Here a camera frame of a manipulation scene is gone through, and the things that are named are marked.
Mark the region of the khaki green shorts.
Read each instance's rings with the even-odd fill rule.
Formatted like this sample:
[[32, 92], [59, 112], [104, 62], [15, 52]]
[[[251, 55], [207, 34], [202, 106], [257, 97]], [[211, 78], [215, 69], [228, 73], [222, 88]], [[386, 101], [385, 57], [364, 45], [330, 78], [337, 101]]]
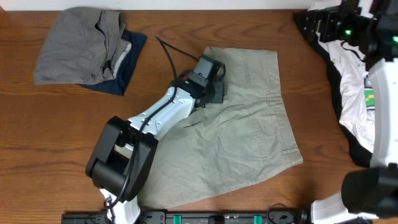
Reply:
[[303, 159], [280, 90], [277, 53], [207, 47], [226, 65], [226, 95], [179, 121], [159, 141], [138, 196], [171, 208], [263, 182]]

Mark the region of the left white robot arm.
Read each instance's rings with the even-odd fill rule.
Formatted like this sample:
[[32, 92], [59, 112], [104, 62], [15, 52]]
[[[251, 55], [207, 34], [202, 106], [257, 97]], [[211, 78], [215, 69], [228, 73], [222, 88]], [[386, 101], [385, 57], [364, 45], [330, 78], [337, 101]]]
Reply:
[[222, 103], [224, 94], [222, 81], [201, 85], [179, 78], [141, 114], [107, 121], [85, 169], [104, 196], [107, 223], [137, 221], [137, 195], [149, 176], [159, 140], [195, 108]]

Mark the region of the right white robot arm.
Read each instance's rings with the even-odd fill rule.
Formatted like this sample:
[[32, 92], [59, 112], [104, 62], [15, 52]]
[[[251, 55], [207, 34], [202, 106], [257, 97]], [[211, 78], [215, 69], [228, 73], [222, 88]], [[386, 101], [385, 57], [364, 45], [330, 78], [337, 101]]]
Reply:
[[332, 102], [359, 170], [314, 201], [304, 223], [372, 223], [397, 216], [397, 2], [318, 1], [295, 12], [326, 62]]

